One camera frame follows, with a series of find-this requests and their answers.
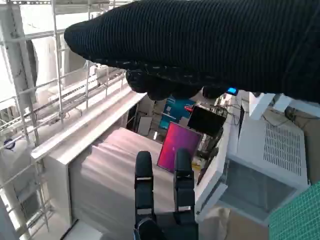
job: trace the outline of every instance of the green mesh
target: green mesh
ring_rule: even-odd
[[[270,216],[269,240],[320,240],[320,182]]]

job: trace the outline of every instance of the white cabinet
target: white cabinet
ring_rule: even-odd
[[[309,186],[304,133],[272,113],[268,121],[241,114],[240,96],[229,104],[218,154],[195,187],[196,219],[219,204],[268,225],[274,210]]]

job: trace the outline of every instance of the black device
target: black device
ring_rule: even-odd
[[[195,105],[188,122],[188,127],[197,132],[215,137],[225,121],[226,118],[224,116]]]

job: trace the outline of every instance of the blue light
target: blue light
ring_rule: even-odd
[[[234,87],[229,87],[229,89],[226,91],[227,93],[231,93],[231,94],[236,94],[237,93],[237,89]]]

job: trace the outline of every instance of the pink screen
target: pink screen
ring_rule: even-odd
[[[157,165],[173,173],[175,170],[175,155],[177,150],[180,148],[187,149],[191,156],[194,156],[201,137],[201,134],[171,122]]]

